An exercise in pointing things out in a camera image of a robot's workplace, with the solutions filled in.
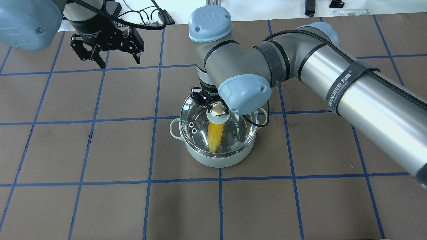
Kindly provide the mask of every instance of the black strap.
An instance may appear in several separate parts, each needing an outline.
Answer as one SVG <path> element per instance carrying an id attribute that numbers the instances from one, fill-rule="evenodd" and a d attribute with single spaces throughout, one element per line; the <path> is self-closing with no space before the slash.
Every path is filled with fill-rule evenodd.
<path id="1" fill-rule="evenodd" d="M 338 116 L 338 103 L 345 91 L 358 78 L 365 74 L 368 70 L 380 71 L 371 63 L 364 60 L 356 60 L 335 80 L 326 95 L 326 106 Z"/>
<path id="2" fill-rule="evenodd" d="M 320 45 L 317 45 L 315 48 L 313 48 L 311 51 L 309 51 L 307 53 L 307 55 L 304 57 L 304 59 L 302 59 L 301 64 L 299 65 L 298 68 L 298 80 L 301 82 L 301 71 L 302 71 L 302 67 L 304 66 L 305 62 L 307 62 L 307 60 L 311 57 L 311 55 L 313 55 L 313 53 L 317 50 L 319 50 L 321 47 L 326 46 L 326 43 L 322 43 Z"/>
<path id="3" fill-rule="evenodd" d="M 227 41 L 223 41 L 223 42 L 220 42 L 220 43 L 218 43 L 217 45 L 215 45 L 214 47 L 212 47 L 211 48 L 211 50 L 209 50 L 209 52 L 206 54 L 206 56 L 205 56 L 205 60 L 203 61 L 203 66 L 205 67 L 205 69 L 206 69 L 206 62 L 208 61 L 208 58 L 210 57 L 210 55 L 215 51 L 215 50 L 217 50 L 218 48 L 220 48 L 220 47 L 222 47 L 222 46 L 224 46 L 224 45 L 226 45 L 226 44 L 229 44 L 229 43 L 236 43 L 236 44 L 239 44 L 237 41 L 235 41 L 235 40 L 227 40 Z"/>
<path id="4" fill-rule="evenodd" d="M 279 52 L 282 55 L 283 61 L 285 63 L 285 68 L 286 68 L 285 69 L 286 70 L 286 76 L 285 76 L 285 80 L 284 80 L 284 81 L 286 81 L 286 80 L 289 79 L 289 75 L 291 73 L 291 67 L 290 67 L 290 64 L 289 64 L 288 55 L 286 54 L 285 49 L 283 49 L 283 47 L 282 47 L 282 45 L 280 45 L 280 43 L 278 43 L 278 42 L 276 42 L 274 40 L 271 40 L 270 42 L 273 45 L 275 45 L 277 49 L 279 49 Z"/>

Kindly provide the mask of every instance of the velcro strap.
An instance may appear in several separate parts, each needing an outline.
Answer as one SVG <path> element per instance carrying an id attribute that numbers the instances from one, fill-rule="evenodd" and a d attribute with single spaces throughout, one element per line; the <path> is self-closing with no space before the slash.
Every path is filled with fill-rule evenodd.
<path id="1" fill-rule="evenodd" d="M 335 80 L 326 95 L 326 106 L 340 116 L 338 113 L 338 103 L 345 91 L 358 78 L 369 70 L 380 71 L 371 63 L 364 60 L 356 60 Z"/>

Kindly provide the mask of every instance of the silver cylinder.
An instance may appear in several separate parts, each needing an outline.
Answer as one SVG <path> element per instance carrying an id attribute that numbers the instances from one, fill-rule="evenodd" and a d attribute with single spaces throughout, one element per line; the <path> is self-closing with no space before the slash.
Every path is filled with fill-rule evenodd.
<path id="1" fill-rule="evenodd" d="M 84 2 L 101 9 L 104 4 L 104 0 L 83 0 Z M 77 3 L 67 3 L 64 8 L 64 16 L 71 21 L 85 21 L 93 18 L 96 15 L 95 12 L 80 6 Z"/>
<path id="2" fill-rule="evenodd" d="M 349 65 L 331 48 L 322 47 L 305 62 L 301 82 L 326 99 L 331 85 Z M 396 86 L 414 96 L 405 87 Z M 350 86 L 338 104 L 338 113 L 409 174 L 416 176 L 426 165 L 427 111 L 372 77 L 365 74 Z"/>

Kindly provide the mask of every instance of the pot handle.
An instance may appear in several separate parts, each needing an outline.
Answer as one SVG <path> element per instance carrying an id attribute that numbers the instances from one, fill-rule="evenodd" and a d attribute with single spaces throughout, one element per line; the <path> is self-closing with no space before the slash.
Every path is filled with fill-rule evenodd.
<path id="1" fill-rule="evenodd" d="M 180 121 L 180 118 L 177 118 L 177 119 L 174 119 L 171 123 L 170 123 L 170 126 L 169 126 L 169 131 L 170 131 L 170 134 L 172 135 L 172 137 L 174 137 L 174 138 L 176 138 L 176 139 L 178 139 L 178 140 L 181 140 L 181 141 L 184 141 L 184 137 L 182 137 L 182 136 L 175 136 L 175 134 L 172 132 L 172 127 L 173 127 L 173 125 L 175 125 L 175 123 L 177 123 L 177 122 L 179 122 Z"/>
<path id="2" fill-rule="evenodd" d="M 263 108 L 258 108 L 258 109 L 260 109 L 260 110 L 261 110 L 261 112 L 263 112 L 263 113 L 264 113 L 264 116 L 266 117 L 266 119 L 265 119 L 264 123 L 262 124 L 262 125 L 264 125 L 264 124 L 266 124 L 266 123 L 267 123 L 267 112 L 266 112 Z"/>

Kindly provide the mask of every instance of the clear plastic object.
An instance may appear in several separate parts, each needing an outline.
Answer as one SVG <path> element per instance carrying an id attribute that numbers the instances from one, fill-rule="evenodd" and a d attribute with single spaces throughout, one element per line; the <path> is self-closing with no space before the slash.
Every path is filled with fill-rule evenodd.
<path id="1" fill-rule="evenodd" d="M 334 16 L 360 16 L 369 15 L 367 9 L 335 9 L 332 11 Z"/>

